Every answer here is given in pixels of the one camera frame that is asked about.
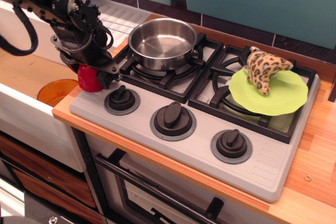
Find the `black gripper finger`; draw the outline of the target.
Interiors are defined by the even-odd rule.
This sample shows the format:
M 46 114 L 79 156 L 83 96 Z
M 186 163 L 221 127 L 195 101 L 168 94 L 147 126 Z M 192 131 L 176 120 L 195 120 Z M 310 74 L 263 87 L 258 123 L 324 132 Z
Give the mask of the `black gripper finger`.
M 67 53 L 61 51 L 60 59 L 69 69 L 72 71 L 78 71 L 79 63 L 73 60 Z
M 104 71 L 98 71 L 96 74 L 96 79 L 103 87 L 103 89 L 108 90 L 110 88 L 110 84 L 113 81 L 113 77 L 110 73 Z

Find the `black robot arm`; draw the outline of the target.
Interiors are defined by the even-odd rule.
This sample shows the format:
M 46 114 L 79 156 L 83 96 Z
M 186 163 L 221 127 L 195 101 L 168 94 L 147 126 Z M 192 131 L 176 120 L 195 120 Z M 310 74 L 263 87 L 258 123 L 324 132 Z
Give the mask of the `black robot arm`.
M 90 0 L 3 0 L 12 4 L 14 13 L 22 22 L 31 46 L 23 50 L 1 37 L 1 48 L 14 55 L 32 54 L 38 46 L 38 36 L 24 10 L 35 13 L 48 23 L 55 35 L 52 43 L 60 58 L 78 75 L 81 88 L 87 92 L 108 89 L 121 74 L 108 49 L 113 36 L 99 19 L 99 7 Z

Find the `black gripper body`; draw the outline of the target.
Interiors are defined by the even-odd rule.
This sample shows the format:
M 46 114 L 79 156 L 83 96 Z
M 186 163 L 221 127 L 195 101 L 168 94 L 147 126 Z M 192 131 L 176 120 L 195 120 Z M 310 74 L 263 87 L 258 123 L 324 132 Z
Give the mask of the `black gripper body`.
M 108 41 L 108 37 L 112 35 L 102 22 L 95 22 L 93 30 L 89 32 L 82 31 L 73 24 L 52 24 L 51 28 L 55 34 L 50 40 L 59 52 L 67 53 L 79 65 L 110 73 L 113 80 L 120 81 L 119 66 L 108 52 L 113 38 Z

